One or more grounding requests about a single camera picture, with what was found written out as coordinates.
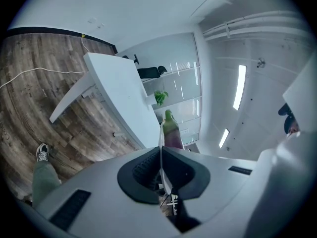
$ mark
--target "office chair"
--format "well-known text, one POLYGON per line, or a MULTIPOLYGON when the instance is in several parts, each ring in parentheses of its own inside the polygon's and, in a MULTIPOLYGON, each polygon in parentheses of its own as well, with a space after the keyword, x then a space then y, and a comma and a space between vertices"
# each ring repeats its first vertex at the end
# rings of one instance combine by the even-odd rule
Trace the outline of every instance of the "office chair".
POLYGON ((138 69, 138 73, 141 79, 143 78, 159 78, 160 73, 157 67, 138 69))
POLYGON ((164 72, 167 72, 167 70, 165 69, 164 66, 159 66, 158 67, 158 72, 159 72, 160 75, 162 75, 164 72))
POLYGON ((137 56, 136 56, 136 55, 134 55, 134 57, 135 57, 135 59, 133 60, 133 61, 134 61, 134 63, 139 64, 139 60, 138 60, 137 56))

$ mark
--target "pipe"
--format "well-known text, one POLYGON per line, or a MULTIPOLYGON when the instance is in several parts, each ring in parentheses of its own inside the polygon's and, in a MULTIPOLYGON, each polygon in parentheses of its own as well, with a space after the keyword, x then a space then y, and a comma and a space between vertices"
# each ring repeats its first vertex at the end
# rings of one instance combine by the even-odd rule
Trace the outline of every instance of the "pipe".
MULTIPOLYGON (((245 33, 257 33, 257 32, 269 32, 269 33, 281 33, 281 34, 293 34, 299 35, 304 38, 312 38, 313 35, 309 32, 299 30, 292 27, 282 27, 282 26, 256 26, 248 27, 237 30, 231 30, 230 35, 234 34, 245 34, 245 33)), ((220 37, 227 36, 227 33, 216 34, 205 38, 206 41, 214 40, 220 37)))
MULTIPOLYGON (((229 28, 238 27, 247 24, 256 24, 262 22, 272 22, 272 23, 289 23, 289 24, 305 24, 305 22, 299 18, 291 18, 291 17, 277 17, 277 16, 269 16, 269 17, 259 17, 259 18, 251 18, 245 19, 234 23, 227 23, 229 28)), ((209 35, 214 32, 226 29, 226 24, 224 26, 218 27, 214 30, 210 30, 207 34, 209 35)))
MULTIPOLYGON (((244 19, 250 19, 250 18, 255 18, 255 17, 259 17, 259 16, 277 16, 277 15, 300 16, 298 13, 293 12, 293 11, 276 10, 276 11, 261 12, 261 13, 251 14, 251 15, 248 15, 245 17, 236 18, 236 19, 228 21, 227 24, 231 24, 231 23, 239 22, 239 21, 244 20, 244 19)), ((225 26, 225 24, 220 24, 220 25, 215 26, 211 29, 208 29, 208 30, 204 31, 203 34, 204 35, 208 34, 209 31, 212 31, 212 30, 219 28, 219 27, 222 27, 222 26, 225 26)))

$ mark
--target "green pants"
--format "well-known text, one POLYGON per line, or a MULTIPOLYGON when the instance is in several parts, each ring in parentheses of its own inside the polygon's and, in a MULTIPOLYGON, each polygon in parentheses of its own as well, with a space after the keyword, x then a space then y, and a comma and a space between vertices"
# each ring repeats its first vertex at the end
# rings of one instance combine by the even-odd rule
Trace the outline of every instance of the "green pants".
POLYGON ((51 163, 48 161, 38 161, 33 172, 33 208, 36 208, 58 186, 60 186, 60 181, 51 163))

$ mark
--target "shoe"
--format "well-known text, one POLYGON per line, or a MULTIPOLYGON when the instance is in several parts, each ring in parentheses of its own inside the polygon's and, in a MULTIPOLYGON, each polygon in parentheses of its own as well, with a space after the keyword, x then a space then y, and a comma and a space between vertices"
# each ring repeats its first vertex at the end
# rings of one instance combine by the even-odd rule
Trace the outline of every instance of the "shoe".
POLYGON ((37 161, 48 161, 49 160, 49 146, 47 144, 40 144, 36 150, 36 159, 37 161))

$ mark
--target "leg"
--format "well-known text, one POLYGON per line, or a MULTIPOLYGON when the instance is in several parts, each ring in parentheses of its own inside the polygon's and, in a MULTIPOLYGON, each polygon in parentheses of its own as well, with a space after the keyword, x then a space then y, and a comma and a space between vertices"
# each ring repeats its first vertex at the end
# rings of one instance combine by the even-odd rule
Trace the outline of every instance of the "leg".
POLYGON ((40 202, 55 188, 60 185, 57 173, 51 163, 48 162, 49 148, 41 144, 37 150, 37 160, 33 172, 32 197, 33 207, 40 202))
POLYGON ((85 75, 79 79, 61 99, 50 117, 51 123, 55 122, 70 104, 72 104, 80 95, 82 95, 94 84, 95 82, 90 73, 85 73, 85 75))

